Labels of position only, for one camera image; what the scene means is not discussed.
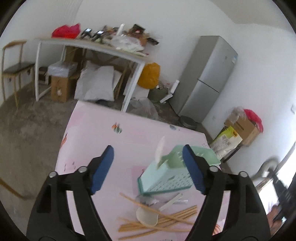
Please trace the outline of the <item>person's right hand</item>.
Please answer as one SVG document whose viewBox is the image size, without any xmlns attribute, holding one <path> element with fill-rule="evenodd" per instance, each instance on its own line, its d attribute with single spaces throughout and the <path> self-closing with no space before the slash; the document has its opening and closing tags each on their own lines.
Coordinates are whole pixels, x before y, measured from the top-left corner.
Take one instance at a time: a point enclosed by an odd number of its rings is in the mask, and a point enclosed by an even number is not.
<svg viewBox="0 0 296 241">
<path fill-rule="evenodd" d="M 268 220 L 271 235 L 274 235 L 282 226 L 281 220 L 274 221 L 278 213 L 279 213 L 279 207 L 277 205 L 274 205 L 271 211 L 267 214 L 267 220 Z"/>
</svg>

